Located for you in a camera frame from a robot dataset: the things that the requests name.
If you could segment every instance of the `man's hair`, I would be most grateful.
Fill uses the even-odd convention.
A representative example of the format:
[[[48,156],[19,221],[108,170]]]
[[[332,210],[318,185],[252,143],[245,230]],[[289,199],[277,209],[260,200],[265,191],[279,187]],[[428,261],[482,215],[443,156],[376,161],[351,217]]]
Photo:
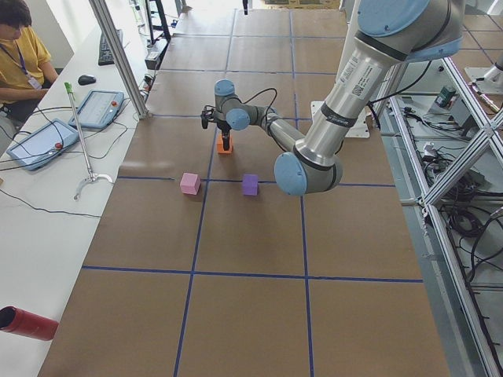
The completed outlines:
[[[0,24],[11,27],[31,26],[31,14],[24,0],[0,0]]]

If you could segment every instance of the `pink cube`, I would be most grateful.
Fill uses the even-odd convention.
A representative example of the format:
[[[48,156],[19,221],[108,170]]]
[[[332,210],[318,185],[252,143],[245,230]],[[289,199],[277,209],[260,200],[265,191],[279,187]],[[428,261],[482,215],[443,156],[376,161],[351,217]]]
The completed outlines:
[[[201,180],[199,175],[192,173],[184,173],[180,182],[180,189],[184,194],[197,195]]]

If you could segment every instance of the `purple cube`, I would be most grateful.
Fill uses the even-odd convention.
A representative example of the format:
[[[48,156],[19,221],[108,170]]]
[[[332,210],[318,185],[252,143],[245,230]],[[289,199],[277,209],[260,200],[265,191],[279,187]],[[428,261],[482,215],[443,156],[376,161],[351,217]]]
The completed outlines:
[[[245,174],[243,176],[243,195],[257,196],[259,194],[259,176]]]
[[[197,195],[201,180],[199,175],[192,173],[184,173],[180,182],[180,189],[184,194]]]

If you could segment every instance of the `table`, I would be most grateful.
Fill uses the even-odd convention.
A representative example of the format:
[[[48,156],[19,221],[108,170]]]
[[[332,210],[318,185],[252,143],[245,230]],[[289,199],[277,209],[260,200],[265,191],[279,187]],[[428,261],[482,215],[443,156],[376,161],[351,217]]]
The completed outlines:
[[[146,70],[144,44],[135,26],[131,27],[127,17],[117,27],[123,29],[123,45],[134,72],[136,81],[141,83]],[[89,90],[122,90],[124,85],[115,65],[98,66],[99,28],[91,31],[75,56],[70,60],[39,107],[52,108],[69,106],[64,82],[70,82],[78,104]],[[77,79],[82,74],[95,75],[97,82],[89,86],[79,86]],[[44,111],[49,118],[68,121],[71,110]],[[128,104],[116,120],[122,124],[112,124],[105,130],[86,139],[86,146],[92,156],[93,169],[109,174],[115,180],[117,170],[133,136],[138,117]],[[23,131],[32,132],[47,124],[43,115],[33,115],[24,125]],[[51,210],[101,215],[112,185],[98,181],[87,185],[79,201],[73,196],[77,184],[87,176],[86,164],[79,143],[70,148],[53,162],[35,172],[23,169],[1,171],[5,182],[0,189],[18,196],[36,207]],[[1,168],[15,167],[14,163],[2,163]],[[77,274],[86,255],[99,218],[88,218],[68,214],[48,214],[32,210],[18,200],[0,193],[0,239],[2,267],[0,272],[0,306],[16,306],[44,317],[59,320],[66,306]],[[50,342],[0,334],[0,374],[12,377],[36,375],[46,356]]]

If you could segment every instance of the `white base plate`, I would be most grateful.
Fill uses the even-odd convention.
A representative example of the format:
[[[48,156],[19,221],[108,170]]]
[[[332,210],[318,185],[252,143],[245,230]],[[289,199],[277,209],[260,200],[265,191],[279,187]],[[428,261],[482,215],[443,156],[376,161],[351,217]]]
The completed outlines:
[[[314,116],[314,113],[323,105],[323,101],[312,101],[311,102],[311,115]],[[367,127],[367,123],[365,122],[365,118],[367,114],[365,110],[360,112],[358,119],[354,126],[352,126],[349,131],[347,131],[346,137],[363,137],[369,138],[369,128]]]
[[[466,71],[466,74],[470,78],[470,81],[474,81],[475,79],[478,79],[480,77],[483,77],[487,71],[489,71],[489,68],[471,68],[471,67],[466,67],[464,69]],[[497,88],[494,86],[494,84],[491,81],[477,81],[477,86],[479,87],[480,91],[484,94],[502,94],[503,93],[503,88]]]

